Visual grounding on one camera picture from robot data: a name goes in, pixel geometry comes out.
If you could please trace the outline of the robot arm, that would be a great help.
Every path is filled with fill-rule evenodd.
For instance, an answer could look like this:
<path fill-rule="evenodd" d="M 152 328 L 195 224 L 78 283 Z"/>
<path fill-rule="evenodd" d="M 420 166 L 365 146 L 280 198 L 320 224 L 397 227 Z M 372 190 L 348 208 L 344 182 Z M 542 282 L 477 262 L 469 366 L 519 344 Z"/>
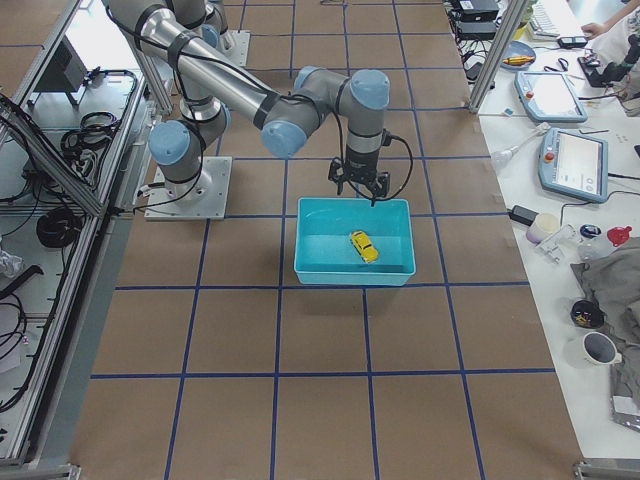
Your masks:
<path fill-rule="evenodd" d="M 136 50 L 194 83 L 197 103 L 217 99 L 251 120 L 278 158 L 293 157 L 328 115 L 344 117 L 346 151 L 332 161 L 329 180 L 358 183 L 372 201 L 387 198 L 390 176 L 377 169 L 380 149 L 390 140 L 384 129 L 390 81 L 383 72 L 365 69 L 347 77 L 306 66 L 286 96 L 223 54 L 228 24 L 220 1 L 109 1 L 106 8 Z"/>

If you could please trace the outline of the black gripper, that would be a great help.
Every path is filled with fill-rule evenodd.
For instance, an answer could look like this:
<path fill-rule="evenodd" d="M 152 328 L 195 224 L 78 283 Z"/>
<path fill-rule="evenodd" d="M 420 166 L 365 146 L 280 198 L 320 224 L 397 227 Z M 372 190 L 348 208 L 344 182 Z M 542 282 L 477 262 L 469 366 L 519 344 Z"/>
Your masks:
<path fill-rule="evenodd" d="M 334 157 L 331 161 L 328 179 L 336 185 L 340 196 L 347 182 L 363 185 L 366 192 L 362 196 L 374 206 L 385 201 L 389 192 L 390 174 L 377 170 L 379 151 L 361 153 L 347 149 L 343 158 Z"/>

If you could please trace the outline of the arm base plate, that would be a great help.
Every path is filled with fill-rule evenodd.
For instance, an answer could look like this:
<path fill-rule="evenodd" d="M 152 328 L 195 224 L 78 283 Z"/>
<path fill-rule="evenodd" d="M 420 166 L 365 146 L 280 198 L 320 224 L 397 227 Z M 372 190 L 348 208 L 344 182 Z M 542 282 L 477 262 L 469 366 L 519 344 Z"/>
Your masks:
<path fill-rule="evenodd" d="M 250 44 L 249 30 L 227 30 L 220 36 L 219 50 L 233 63 L 245 67 Z"/>
<path fill-rule="evenodd" d="M 205 156 L 199 180 L 192 186 L 166 183 L 157 166 L 154 181 L 164 185 L 150 191 L 152 206 L 145 209 L 144 217 L 150 221 L 223 220 L 231 171 L 231 157 Z"/>

